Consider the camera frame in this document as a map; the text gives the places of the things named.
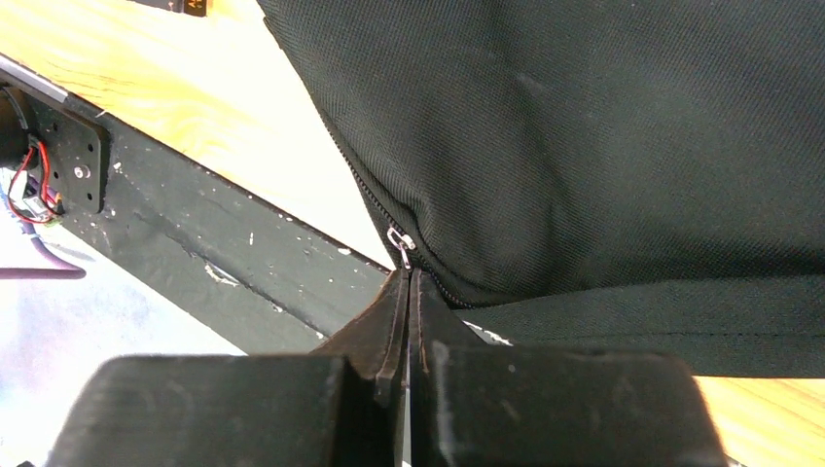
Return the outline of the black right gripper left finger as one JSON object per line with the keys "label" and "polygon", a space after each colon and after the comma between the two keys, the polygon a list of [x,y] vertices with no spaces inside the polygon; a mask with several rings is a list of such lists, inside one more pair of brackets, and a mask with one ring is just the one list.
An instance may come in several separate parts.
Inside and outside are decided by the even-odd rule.
{"label": "black right gripper left finger", "polygon": [[52,466],[398,466],[410,276],[305,354],[132,355],[94,373]]}

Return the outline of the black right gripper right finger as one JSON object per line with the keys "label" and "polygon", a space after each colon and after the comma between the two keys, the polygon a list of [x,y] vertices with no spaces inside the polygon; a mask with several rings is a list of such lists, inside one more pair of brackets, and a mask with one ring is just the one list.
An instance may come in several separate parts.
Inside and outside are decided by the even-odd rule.
{"label": "black right gripper right finger", "polygon": [[415,466],[724,466],[699,388],[659,353],[483,341],[410,276]]}

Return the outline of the black fabric student bag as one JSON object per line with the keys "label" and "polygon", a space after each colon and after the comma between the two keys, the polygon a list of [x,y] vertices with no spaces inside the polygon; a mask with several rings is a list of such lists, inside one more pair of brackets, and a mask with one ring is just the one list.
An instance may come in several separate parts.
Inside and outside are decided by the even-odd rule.
{"label": "black fabric student bag", "polygon": [[395,264],[513,342],[824,374],[820,1],[265,1]]}

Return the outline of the black yellow storey treehouse book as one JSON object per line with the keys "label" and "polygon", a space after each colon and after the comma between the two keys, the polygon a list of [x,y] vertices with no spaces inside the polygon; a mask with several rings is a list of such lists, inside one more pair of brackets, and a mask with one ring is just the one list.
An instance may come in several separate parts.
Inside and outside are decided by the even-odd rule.
{"label": "black yellow storey treehouse book", "polygon": [[207,0],[131,0],[134,3],[171,13],[204,18],[208,12]]}

